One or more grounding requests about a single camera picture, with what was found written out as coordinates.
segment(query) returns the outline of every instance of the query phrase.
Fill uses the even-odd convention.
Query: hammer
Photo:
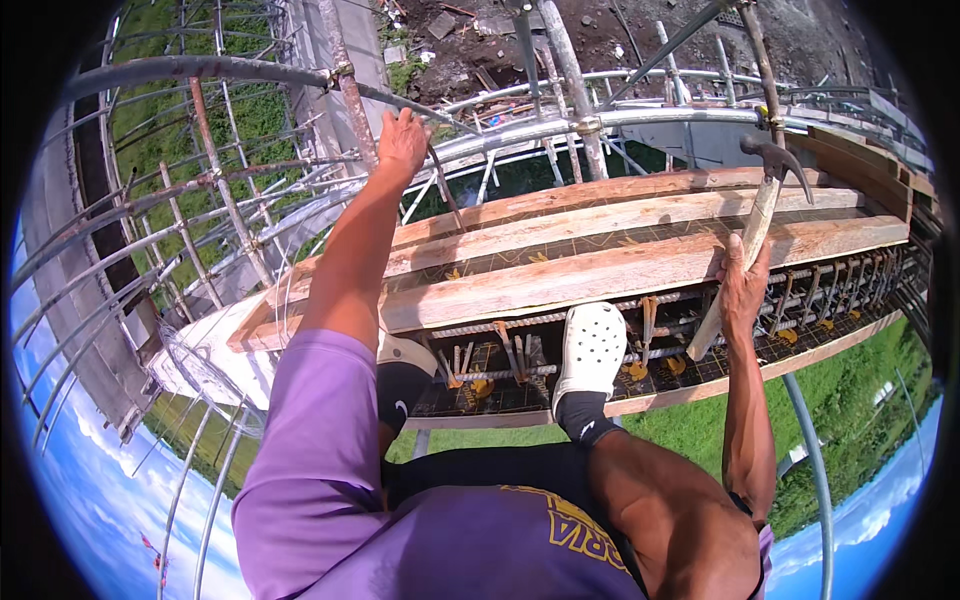
[[[745,155],[759,155],[763,158],[763,181],[756,191],[754,207],[747,218],[747,226],[743,229],[743,267],[749,269],[760,252],[763,239],[767,236],[770,221],[773,219],[783,188],[783,180],[787,171],[793,171],[800,180],[806,194],[806,201],[813,205],[813,193],[804,177],[804,169],[797,158],[789,152],[770,142],[761,142],[752,135],[740,138],[740,151]],[[713,299],[704,321],[693,336],[693,341],[686,347],[686,353],[694,361],[702,359],[720,333],[720,307],[717,298]]]

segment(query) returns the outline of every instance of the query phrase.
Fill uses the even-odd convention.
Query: foot
[[[603,414],[627,347],[623,315],[609,302],[574,306],[566,313],[564,366],[553,392],[554,420],[570,440],[592,447],[618,429]]]
[[[394,337],[383,329],[379,335],[376,349],[376,409],[380,421],[393,431],[392,441],[407,421],[410,409],[433,380],[437,372],[437,359],[433,352],[413,340]]]
[[[413,340],[397,338],[380,329],[376,364],[386,363],[409,363],[431,377],[437,372],[437,359],[433,352]]]

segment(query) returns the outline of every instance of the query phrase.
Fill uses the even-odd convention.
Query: right hand
[[[401,110],[399,117],[385,110],[377,151],[380,164],[412,178],[423,166],[430,133],[430,128],[423,125],[423,117],[414,117],[409,108]]]
[[[770,242],[763,240],[756,261],[750,269],[743,268],[743,241],[736,233],[727,240],[727,256],[717,272],[722,282],[720,295],[720,318],[724,335],[728,339],[744,338],[753,345],[754,320],[763,304],[763,292],[767,288],[770,273]]]

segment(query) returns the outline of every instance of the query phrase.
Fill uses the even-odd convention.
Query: wooden hammer handle
[[[747,217],[747,226],[743,229],[743,268],[750,269],[756,261],[756,256],[760,253],[763,246],[763,240],[767,236],[767,229],[770,228],[770,221],[773,219],[774,211],[777,209],[777,198],[780,197],[780,188],[782,183],[779,180],[771,180],[769,183],[764,180],[756,191],[754,207]],[[693,341],[686,347],[686,353],[694,361],[699,361],[707,355],[707,350],[713,345],[713,340],[720,333],[720,303],[717,301],[720,294],[723,293],[723,283],[720,284],[720,292],[713,298],[704,321],[700,328],[693,335]]]

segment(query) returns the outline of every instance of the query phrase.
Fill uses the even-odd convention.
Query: blue sky
[[[25,258],[22,247],[16,262]],[[12,298],[14,325],[38,305],[33,283]],[[56,346],[44,320],[30,344],[14,349],[14,360],[24,381]],[[40,408],[53,391],[66,366],[58,357],[34,391]],[[57,403],[62,401],[62,391]],[[857,598],[869,589],[891,550],[909,523],[922,473],[929,468],[941,400],[930,408],[921,424],[926,464],[921,469],[914,436],[880,470],[873,481],[834,510],[836,542],[835,598]],[[33,434],[36,418],[23,413],[23,431]],[[104,417],[81,385],[73,388],[54,429],[46,455],[34,452],[34,473],[47,510],[71,556],[95,591],[104,598],[156,595],[154,554],[140,541],[140,532],[156,547],[163,529],[183,462],[163,442],[144,466],[133,470],[156,438],[139,427],[132,441],[120,445],[113,428],[103,429]],[[192,597],[200,536],[213,487],[191,471],[174,522],[168,556],[166,597]],[[229,523],[231,501],[221,497],[204,569],[203,597],[249,598],[237,565],[236,547]],[[767,583],[771,600],[817,598],[820,593],[820,525],[811,525],[774,546],[774,573]]]

